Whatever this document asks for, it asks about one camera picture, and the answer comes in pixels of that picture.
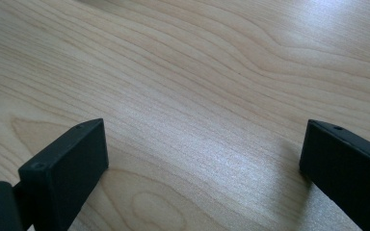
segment wooden table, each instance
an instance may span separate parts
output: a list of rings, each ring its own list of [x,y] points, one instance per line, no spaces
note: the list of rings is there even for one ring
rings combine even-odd
[[[370,1],[0,1],[0,180],[98,117],[70,230],[357,230],[298,164],[309,118],[370,141]]]

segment black clamp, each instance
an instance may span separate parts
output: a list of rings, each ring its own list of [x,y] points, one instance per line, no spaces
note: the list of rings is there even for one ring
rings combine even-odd
[[[108,168],[103,119],[78,124],[0,182],[0,231],[67,230]]]
[[[362,230],[370,230],[370,141],[310,120],[300,170]]]

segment screw hole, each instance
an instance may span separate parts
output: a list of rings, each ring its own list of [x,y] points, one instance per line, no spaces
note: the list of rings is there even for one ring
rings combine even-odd
[[[32,168],[42,168],[44,167],[44,163],[34,163],[32,164]]]

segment light wood surface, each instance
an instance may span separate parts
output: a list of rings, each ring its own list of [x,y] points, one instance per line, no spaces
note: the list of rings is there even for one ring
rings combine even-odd
[[[70,230],[357,230],[298,164],[309,118],[370,141],[370,1],[0,0],[0,180],[98,117]]]

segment black object edge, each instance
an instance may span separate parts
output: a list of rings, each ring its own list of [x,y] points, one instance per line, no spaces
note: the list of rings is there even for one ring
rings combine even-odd
[[[362,230],[370,230],[370,141],[309,120],[300,170]]]
[[[67,230],[108,165],[103,119],[69,129],[0,182],[0,230]]]

